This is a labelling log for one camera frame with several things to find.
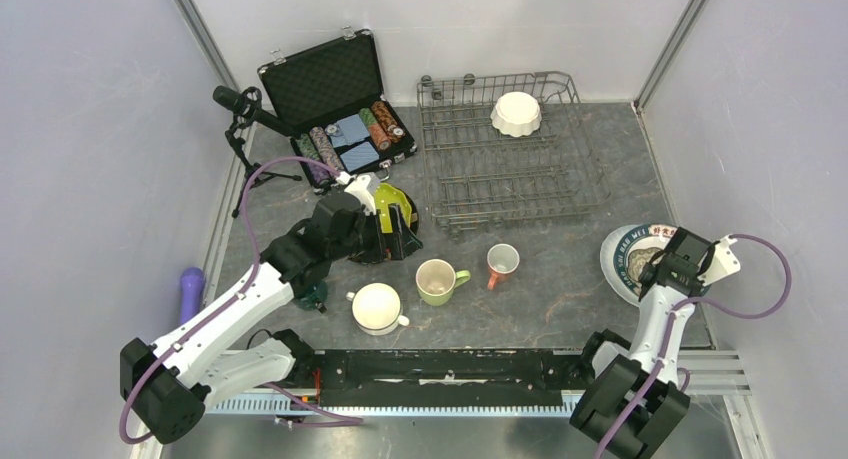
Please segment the green scalloped plate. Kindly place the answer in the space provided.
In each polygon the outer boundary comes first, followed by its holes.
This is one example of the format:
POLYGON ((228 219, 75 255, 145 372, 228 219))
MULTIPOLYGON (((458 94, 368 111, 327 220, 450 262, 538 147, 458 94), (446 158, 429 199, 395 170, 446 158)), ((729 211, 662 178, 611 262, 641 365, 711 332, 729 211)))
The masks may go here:
POLYGON ((377 226, 383 237, 395 232, 395 224, 390 216, 390 207, 398 206, 401 219, 406 226, 412 224, 414 217, 412 202, 405 192, 388 183, 381 183, 376 192, 377 226))

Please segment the teal rimmed patterned plate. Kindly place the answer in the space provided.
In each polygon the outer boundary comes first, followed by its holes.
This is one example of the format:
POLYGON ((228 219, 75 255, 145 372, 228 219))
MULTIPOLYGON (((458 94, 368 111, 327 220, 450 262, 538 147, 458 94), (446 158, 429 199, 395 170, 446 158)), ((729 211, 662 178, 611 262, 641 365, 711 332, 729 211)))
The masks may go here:
POLYGON ((676 226, 662 223, 626 225, 604 239, 599 254, 601 270, 616 295, 634 307, 639 306, 642 270, 676 232, 676 226))

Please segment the white scalloped bowl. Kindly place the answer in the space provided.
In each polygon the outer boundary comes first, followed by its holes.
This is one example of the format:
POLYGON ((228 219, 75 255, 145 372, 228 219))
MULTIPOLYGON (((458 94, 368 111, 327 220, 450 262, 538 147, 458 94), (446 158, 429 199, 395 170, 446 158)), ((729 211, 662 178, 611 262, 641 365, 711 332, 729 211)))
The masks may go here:
POLYGON ((490 114, 492 126, 501 134, 518 138, 529 136, 541 126, 541 105, 529 93, 503 94, 490 114))

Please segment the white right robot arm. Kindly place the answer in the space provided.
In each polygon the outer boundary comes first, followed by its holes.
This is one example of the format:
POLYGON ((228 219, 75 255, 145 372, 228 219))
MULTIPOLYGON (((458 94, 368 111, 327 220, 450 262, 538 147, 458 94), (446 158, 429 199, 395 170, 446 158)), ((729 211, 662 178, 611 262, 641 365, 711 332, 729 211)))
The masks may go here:
POLYGON ((677 357, 714 253, 713 242, 665 224, 622 226, 604 239, 604 276, 637 304, 639 323, 630 340, 594 333, 577 361, 588 386, 570 423, 596 442, 596 457, 650 458, 686 416, 677 357))

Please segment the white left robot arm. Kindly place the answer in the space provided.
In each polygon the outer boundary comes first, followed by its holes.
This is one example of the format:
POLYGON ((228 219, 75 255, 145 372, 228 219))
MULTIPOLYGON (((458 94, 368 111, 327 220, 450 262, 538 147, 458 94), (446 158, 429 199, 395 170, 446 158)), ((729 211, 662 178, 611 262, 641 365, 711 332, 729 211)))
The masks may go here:
POLYGON ((258 252, 245 274, 201 312, 151 343, 134 338, 123 346, 122 440, 170 444, 208 409, 250 388, 281 380, 306 384, 314 360, 283 334, 230 357, 223 353, 270 313, 307 298, 335 261, 379 264, 422 249, 418 229, 416 205, 390 185, 321 198, 311 216, 258 252))

